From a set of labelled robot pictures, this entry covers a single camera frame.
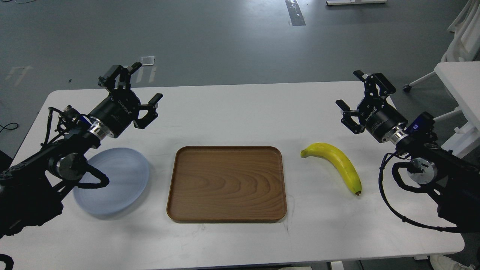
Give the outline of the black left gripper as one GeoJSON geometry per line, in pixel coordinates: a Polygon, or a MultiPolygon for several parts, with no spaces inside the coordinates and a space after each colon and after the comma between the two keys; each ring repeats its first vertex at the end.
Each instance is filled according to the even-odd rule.
{"type": "MultiPolygon", "coordinates": [[[[105,75],[98,77],[98,85],[108,92],[125,92],[131,90],[131,77],[143,65],[134,63],[131,66],[113,65],[105,75]]],[[[147,104],[141,104],[139,98],[133,93],[110,94],[98,104],[88,117],[98,120],[109,130],[110,137],[117,138],[133,122],[137,129],[144,129],[157,117],[158,102],[163,94],[156,93],[147,104]],[[138,118],[139,111],[146,111],[142,118],[138,118]]]]}

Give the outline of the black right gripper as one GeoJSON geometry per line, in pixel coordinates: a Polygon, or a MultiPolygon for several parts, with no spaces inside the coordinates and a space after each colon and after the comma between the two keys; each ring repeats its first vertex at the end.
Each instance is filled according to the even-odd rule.
{"type": "Polygon", "coordinates": [[[353,75],[363,82],[365,98],[357,110],[351,110],[341,99],[336,100],[342,112],[341,123],[354,134],[363,133],[366,129],[377,142],[384,143],[389,140],[387,133],[395,127],[404,128],[408,122],[385,100],[396,92],[396,88],[380,72],[367,75],[361,70],[355,70],[353,75]],[[355,122],[353,117],[358,117],[359,123],[355,122]]]}

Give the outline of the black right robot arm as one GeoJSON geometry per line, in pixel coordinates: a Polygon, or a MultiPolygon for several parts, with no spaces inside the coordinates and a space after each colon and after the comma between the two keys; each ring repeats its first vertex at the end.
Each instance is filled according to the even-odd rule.
{"type": "Polygon", "coordinates": [[[391,142],[395,152],[386,153],[379,167],[379,192],[389,210],[404,223],[450,233],[479,232],[479,167],[437,145],[433,116],[422,113],[408,124],[387,98],[395,87],[381,73],[353,72],[364,85],[364,98],[356,109],[343,100],[336,104],[342,111],[341,123],[354,134],[370,133],[379,143],[391,142]],[[391,175],[397,185],[416,194],[427,194],[437,204],[438,217],[453,227],[430,226],[400,214],[389,203],[383,187],[384,169],[393,158],[391,175]]]}

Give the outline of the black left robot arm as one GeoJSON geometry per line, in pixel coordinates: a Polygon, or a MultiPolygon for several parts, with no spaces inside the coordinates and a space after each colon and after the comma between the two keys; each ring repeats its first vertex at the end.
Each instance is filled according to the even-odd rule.
{"type": "Polygon", "coordinates": [[[98,85],[108,96],[89,114],[72,106],[48,108],[46,136],[31,157],[1,172],[0,234],[13,236],[26,226],[41,226],[60,215],[62,200],[73,188],[99,189],[110,180],[85,158],[105,137],[119,137],[129,125],[144,129],[158,117],[163,94],[147,104],[131,89],[131,77],[142,63],[113,65],[98,85]]]}

